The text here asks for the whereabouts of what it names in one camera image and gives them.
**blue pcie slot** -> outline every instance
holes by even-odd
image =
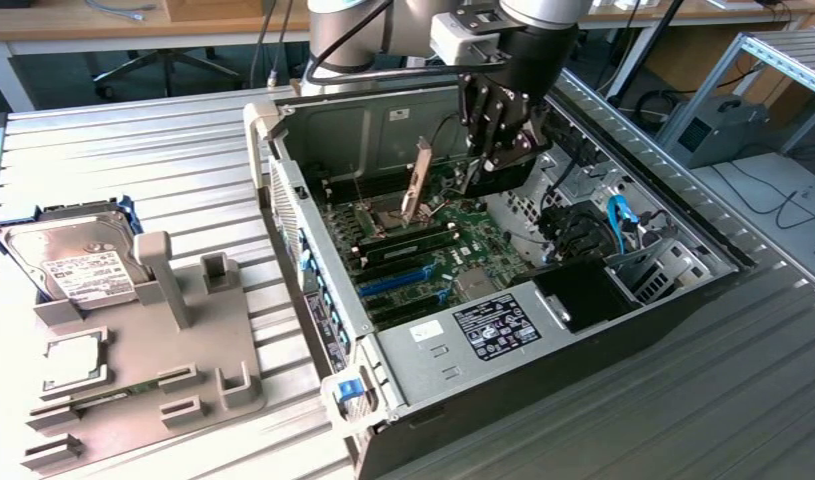
[[[431,274],[434,273],[434,267],[436,264],[427,265],[422,267],[420,270],[415,272],[406,273],[399,275],[398,277],[383,280],[372,285],[359,288],[359,296],[370,297],[372,295],[378,295],[379,293],[388,292],[404,285],[410,285],[412,283],[424,282],[431,278]]]

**desk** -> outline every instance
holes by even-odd
[[[627,60],[614,81],[610,93],[619,88],[639,58],[647,40],[653,36],[659,19],[669,7],[669,0],[655,8],[642,9],[631,26],[642,28]],[[117,0],[116,6],[142,5],[143,0]],[[282,18],[280,2],[275,18]],[[793,22],[786,28],[797,28],[815,6],[803,0],[790,0]],[[614,6],[594,8],[579,23],[582,29],[622,28],[631,12]],[[706,0],[686,0],[671,25],[714,25],[759,23],[770,15],[767,10],[727,11],[711,6]],[[15,55],[43,53],[76,53],[111,50],[148,50],[156,48],[191,48],[252,44],[256,40],[260,19],[243,18],[196,22],[170,22],[160,9],[146,13],[146,22],[96,12],[81,0],[39,0],[29,9],[0,9],[0,90],[13,111],[35,110],[28,92],[11,64]],[[306,2],[295,2],[288,23],[286,41],[308,40],[310,15]],[[266,42],[276,41],[270,33]]]

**office chair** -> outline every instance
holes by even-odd
[[[202,60],[187,55],[186,52],[191,50],[194,49],[162,48],[147,53],[146,55],[140,55],[136,50],[128,50],[128,61],[109,72],[104,72],[93,77],[92,83],[95,86],[96,95],[105,100],[111,100],[113,98],[113,87],[107,85],[107,82],[124,77],[129,72],[133,72],[135,70],[139,70],[140,68],[159,62],[164,67],[164,96],[167,97],[172,97],[172,73],[175,72],[174,63],[176,62],[191,65],[200,70],[214,72],[228,78],[235,82],[235,88],[238,90],[244,88],[244,80],[242,75],[228,68],[222,67],[216,63],[208,61],[218,58],[214,47],[206,47],[206,58],[208,60]]]

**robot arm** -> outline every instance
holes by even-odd
[[[460,123],[468,128],[468,154],[476,158],[463,192],[492,193],[507,183],[511,169],[530,166],[550,146],[540,133],[542,99],[574,47],[577,21],[590,0],[498,0],[463,6],[458,0],[344,0],[334,7],[336,3],[310,1],[314,61],[307,82],[340,85],[458,74]],[[431,48],[422,40],[428,36]],[[446,66],[364,72],[379,52],[427,56],[431,49]]]

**hard drive label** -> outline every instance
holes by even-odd
[[[478,358],[484,361],[540,339],[511,294],[455,312],[454,316]]]
[[[65,296],[73,302],[88,302],[135,291],[125,266],[115,251],[43,262]]]

